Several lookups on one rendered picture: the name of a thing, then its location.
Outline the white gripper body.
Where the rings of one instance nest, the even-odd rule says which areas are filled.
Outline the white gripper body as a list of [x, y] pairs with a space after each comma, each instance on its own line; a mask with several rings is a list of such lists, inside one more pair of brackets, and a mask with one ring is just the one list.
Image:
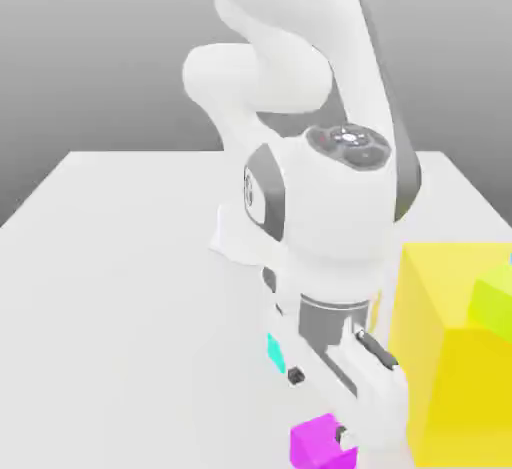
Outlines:
[[397, 359], [366, 331], [348, 331], [327, 350], [335, 374], [329, 399], [366, 454], [393, 453], [405, 440], [408, 382]]

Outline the small magenta cube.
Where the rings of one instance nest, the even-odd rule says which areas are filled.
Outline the small magenta cube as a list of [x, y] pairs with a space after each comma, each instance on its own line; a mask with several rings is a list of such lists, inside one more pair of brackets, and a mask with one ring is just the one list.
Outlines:
[[295, 469], [356, 469], [358, 448], [343, 449], [346, 432], [333, 414], [324, 414], [290, 431], [290, 462]]

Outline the small cyan cube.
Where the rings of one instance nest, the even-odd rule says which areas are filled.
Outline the small cyan cube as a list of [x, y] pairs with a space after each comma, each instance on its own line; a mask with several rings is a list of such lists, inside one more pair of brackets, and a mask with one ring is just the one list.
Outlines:
[[267, 334], [267, 355], [281, 374], [286, 373], [286, 363], [278, 340]]

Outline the small lime green cube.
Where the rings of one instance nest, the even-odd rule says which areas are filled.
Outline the small lime green cube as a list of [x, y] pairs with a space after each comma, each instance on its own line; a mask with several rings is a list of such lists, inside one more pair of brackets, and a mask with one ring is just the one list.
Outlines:
[[512, 264], [495, 266], [475, 280], [468, 317], [512, 344]]

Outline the large yellow box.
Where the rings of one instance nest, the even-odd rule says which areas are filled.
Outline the large yellow box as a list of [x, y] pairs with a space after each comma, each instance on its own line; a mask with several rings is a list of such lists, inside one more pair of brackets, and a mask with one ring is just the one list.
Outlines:
[[512, 344], [472, 322], [475, 280], [512, 243], [407, 243], [388, 346], [409, 385], [419, 467], [512, 469]]

